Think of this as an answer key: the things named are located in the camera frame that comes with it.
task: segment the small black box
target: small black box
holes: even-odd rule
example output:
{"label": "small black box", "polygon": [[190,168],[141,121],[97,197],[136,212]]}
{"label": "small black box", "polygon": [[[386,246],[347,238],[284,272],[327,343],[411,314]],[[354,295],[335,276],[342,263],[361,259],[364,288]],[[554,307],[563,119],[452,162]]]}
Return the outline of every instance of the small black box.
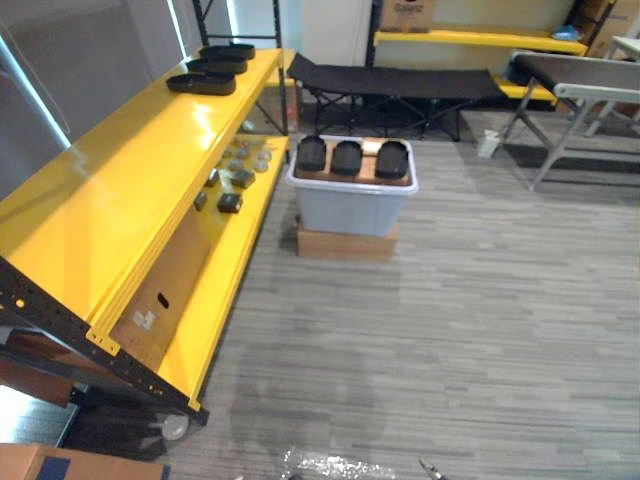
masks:
{"label": "small black box", "polygon": [[236,187],[247,188],[256,180],[256,175],[248,170],[239,170],[231,176],[231,184]]}
{"label": "small black box", "polygon": [[242,207],[242,195],[239,193],[223,193],[218,200],[218,211],[222,213],[238,213]]}

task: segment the caster wheel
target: caster wheel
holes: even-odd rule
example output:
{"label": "caster wheel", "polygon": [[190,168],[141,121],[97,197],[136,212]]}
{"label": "caster wheel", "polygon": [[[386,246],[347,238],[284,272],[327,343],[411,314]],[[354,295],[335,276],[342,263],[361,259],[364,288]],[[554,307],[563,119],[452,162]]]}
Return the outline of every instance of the caster wheel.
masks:
{"label": "caster wheel", "polygon": [[169,415],[162,422],[162,436],[165,440],[180,440],[189,429],[189,417]]}

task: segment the cardboard box on shelf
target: cardboard box on shelf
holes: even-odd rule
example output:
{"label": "cardboard box on shelf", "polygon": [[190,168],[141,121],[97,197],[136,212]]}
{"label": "cardboard box on shelf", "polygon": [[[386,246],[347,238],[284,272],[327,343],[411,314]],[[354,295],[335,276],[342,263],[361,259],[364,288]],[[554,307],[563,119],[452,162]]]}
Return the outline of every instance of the cardboard box on shelf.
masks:
{"label": "cardboard box on shelf", "polygon": [[435,0],[384,0],[380,30],[428,32],[433,24]]}
{"label": "cardboard box on shelf", "polygon": [[580,42],[585,45],[596,29],[596,22],[604,15],[610,0],[584,0],[578,8],[573,26],[582,34]]}
{"label": "cardboard box on shelf", "polygon": [[189,208],[111,332],[152,370],[162,362],[209,248],[198,214]]}
{"label": "cardboard box on shelf", "polygon": [[638,15],[640,15],[638,0],[618,0],[587,51],[587,56],[604,57],[611,46],[611,37],[626,35]]}

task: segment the white label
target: white label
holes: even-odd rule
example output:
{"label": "white label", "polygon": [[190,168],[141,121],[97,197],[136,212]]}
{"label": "white label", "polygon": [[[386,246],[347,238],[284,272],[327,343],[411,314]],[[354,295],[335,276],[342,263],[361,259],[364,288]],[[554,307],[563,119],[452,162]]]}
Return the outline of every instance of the white label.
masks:
{"label": "white label", "polygon": [[156,316],[151,310],[147,311],[146,315],[143,315],[141,312],[136,310],[132,317],[133,322],[139,327],[144,328],[146,331],[151,330],[155,319]]}

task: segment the black cot fabric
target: black cot fabric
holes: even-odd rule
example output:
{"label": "black cot fabric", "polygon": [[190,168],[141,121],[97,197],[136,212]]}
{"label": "black cot fabric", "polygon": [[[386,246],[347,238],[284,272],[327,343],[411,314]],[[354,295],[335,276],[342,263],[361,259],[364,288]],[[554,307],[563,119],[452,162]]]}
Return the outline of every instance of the black cot fabric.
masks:
{"label": "black cot fabric", "polygon": [[640,90],[640,63],[526,53],[516,56],[514,62],[551,91],[560,83]]}
{"label": "black cot fabric", "polygon": [[403,70],[316,65],[296,54],[287,74],[305,88],[347,95],[481,100],[504,94],[486,70]]}

